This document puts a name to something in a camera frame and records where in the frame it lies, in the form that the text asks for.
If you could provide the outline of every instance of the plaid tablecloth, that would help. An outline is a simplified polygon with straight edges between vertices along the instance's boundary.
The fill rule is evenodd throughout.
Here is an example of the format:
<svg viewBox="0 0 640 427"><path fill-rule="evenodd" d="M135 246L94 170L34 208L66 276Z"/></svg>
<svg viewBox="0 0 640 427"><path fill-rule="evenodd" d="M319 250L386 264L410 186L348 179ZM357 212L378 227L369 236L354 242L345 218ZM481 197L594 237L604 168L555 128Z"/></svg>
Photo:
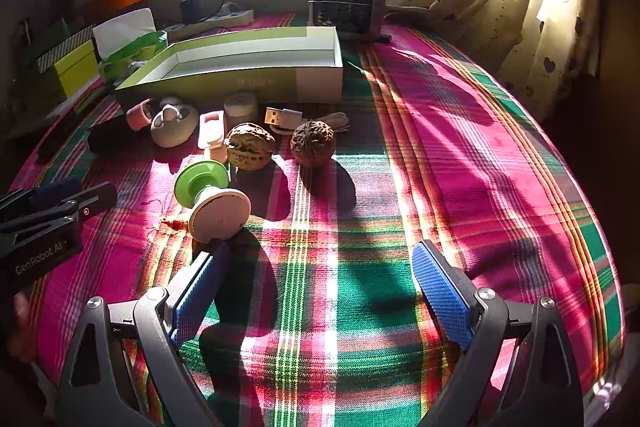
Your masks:
<svg viewBox="0 0 640 427"><path fill-rule="evenodd" d="M260 18L253 27L303 23ZM329 165L300 169L280 140L273 162L238 172L253 204L229 241L233 263L200 334L181 349L210 405L234 425L413 426L456 360L417 288L408 252L431 239L476 285L503 298L558 302L588 388L620 355L624 328L606 240L549 140L484 71L445 42L399 26L391 44L343 46L351 128ZM118 188L88 221L82 254L31 296L40 365L56 381L86 300L166 284L191 262L189 210L175 177L195 140L94 157L84 134L119 110L104 100L49 164L14 186L76 175ZM129 345L152 416L142 354ZM500 357L493 382L508 367Z"/></svg>

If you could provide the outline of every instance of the white rounded object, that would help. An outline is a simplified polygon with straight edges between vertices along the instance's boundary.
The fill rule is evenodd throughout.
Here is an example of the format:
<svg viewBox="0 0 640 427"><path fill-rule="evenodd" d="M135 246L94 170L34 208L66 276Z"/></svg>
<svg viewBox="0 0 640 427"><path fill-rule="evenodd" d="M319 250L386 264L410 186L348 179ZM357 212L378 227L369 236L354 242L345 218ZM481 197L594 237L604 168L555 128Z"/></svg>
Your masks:
<svg viewBox="0 0 640 427"><path fill-rule="evenodd" d="M258 119L258 101L252 92L235 92L225 99L227 128Z"/></svg>
<svg viewBox="0 0 640 427"><path fill-rule="evenodd" d="M151 139L165 149L186 142L198 126L195 107L183 103L166 104L151 122Z"/></svg>
<svg viewBox="0 0 640 427"><path fill-rule="evenodd" d="M207 187L198 194L189 218L196 241L226 240L240 232L251 215L251 201L234 188Z"/></svg>

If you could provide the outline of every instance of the dark brown walnut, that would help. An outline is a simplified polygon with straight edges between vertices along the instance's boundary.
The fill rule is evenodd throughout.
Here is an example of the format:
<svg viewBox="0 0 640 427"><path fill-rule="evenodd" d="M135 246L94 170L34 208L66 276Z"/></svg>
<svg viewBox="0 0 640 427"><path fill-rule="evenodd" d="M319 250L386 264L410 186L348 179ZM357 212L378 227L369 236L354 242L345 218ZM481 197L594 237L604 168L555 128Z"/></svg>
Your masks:
<svg viewBox="0 0 640 427"><path fill-rule="evenodd" d="M291 153L305 167L320 167L335 152L335 134L322 121L308 121L300 125L291 136Z"/></svg>
<svg viewBox="0 0 640 427"><path fill-rule="evenodd" d="M259 125L241 123L226 135L225 145L229 163L245 171L257 171L271 160L276 142Z"/></svg>

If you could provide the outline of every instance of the green box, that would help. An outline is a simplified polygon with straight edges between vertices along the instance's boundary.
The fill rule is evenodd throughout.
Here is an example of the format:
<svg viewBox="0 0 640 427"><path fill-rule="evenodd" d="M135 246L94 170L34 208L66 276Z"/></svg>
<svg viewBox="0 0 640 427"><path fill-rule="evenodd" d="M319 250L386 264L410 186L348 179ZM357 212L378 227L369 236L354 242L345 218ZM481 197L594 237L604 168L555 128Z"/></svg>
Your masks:
<svg viewBox="0 0 640 427"><path fill-rule="evenodd" d="M178 96L203 110L239 90L259 102L335 103L342 57L333 27L244 30L172 44L116 89L124 110Z"/></svg>

